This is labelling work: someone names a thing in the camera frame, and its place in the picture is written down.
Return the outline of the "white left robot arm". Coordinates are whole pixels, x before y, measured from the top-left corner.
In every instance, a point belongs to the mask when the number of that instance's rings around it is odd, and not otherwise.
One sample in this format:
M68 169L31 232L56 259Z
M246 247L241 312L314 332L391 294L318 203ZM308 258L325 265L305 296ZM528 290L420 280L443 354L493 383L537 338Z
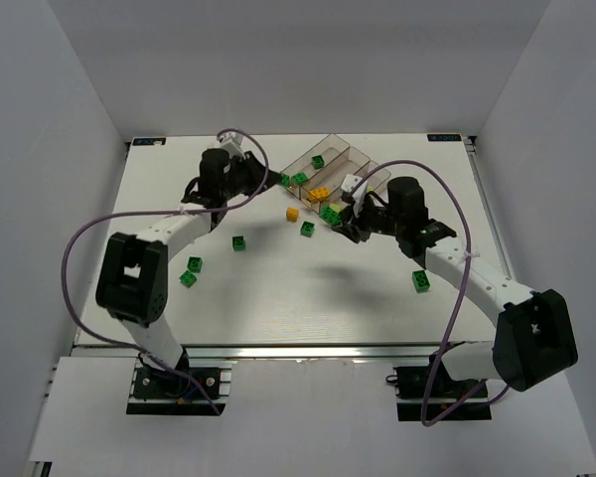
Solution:
M266 170L249 151L211 148L203 152L199 174L181 200L184 207L202 206L202 214L186 208L182 215L162 219L136 235L115 233L108 239L95 301L142 349L142 363L165 393L174 396L190 386L181 376L189 370L188 355L165 317L170 260L212 232L231 199L251 198L281 182L280 173Z

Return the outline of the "green rounded lego brick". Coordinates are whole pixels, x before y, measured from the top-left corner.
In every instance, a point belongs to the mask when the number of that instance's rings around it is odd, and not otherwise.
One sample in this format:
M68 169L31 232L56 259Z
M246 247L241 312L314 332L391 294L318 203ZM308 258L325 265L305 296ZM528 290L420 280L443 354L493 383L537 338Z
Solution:
M231 238L232 249L234 251L245 250L246 244L244 236L234 236Z

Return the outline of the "long green lego plate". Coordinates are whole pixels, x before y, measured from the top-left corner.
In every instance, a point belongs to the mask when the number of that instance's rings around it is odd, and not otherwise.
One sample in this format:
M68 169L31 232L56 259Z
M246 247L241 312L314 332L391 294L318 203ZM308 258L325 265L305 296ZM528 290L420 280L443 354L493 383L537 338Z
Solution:
M321 209L320 218L331 227L336 227L341 223L340 214L330 206Z

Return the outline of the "long yellow lego brick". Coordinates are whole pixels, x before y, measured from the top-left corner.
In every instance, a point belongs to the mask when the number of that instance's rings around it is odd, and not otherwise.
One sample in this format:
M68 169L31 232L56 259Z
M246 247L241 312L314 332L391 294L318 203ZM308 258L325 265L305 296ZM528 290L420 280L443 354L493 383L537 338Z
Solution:
M309 190L307 193L307 199L310 203L320 203L327 200L330 196L330 191L326 187L315 188Z

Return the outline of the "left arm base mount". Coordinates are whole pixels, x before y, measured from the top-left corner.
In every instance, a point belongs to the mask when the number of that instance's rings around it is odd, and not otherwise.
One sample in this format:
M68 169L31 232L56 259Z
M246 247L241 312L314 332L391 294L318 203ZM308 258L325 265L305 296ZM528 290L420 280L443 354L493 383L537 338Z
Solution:
M230 365L190 362L188 373L200 385L156 371L135 360L126 413L152 416L220 416L231 385Z

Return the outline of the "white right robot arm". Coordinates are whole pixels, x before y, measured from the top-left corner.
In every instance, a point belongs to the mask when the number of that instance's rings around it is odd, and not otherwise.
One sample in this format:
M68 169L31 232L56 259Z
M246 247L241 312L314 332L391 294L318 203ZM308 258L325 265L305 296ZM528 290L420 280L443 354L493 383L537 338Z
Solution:
M424 191L412 177L387 183L383 201L360 177L342 184L345 207L335 232L355 243L373 234L395 238L400 251L444 279L490 320L491 342L452 345L439 370L453 382L500 380L524 392L574 366L578 351L567 303L553 289L537 292L467 252L455 231L430 218Z

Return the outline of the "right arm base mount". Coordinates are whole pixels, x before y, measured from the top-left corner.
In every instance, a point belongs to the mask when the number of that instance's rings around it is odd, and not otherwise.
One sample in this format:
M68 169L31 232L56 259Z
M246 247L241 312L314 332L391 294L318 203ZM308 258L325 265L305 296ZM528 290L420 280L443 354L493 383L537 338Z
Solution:
M419 421L422 399L431 365L400 366L386 376L385 383L392 386L396 396L397 418L401 422ZM427 409L427 419L433 419L447 410L459 398L477 385L477 380L453 381L440 368L433 382ZM485 421L492 419L487 404L488 390L482 386L455 411L445 417L447 421Z

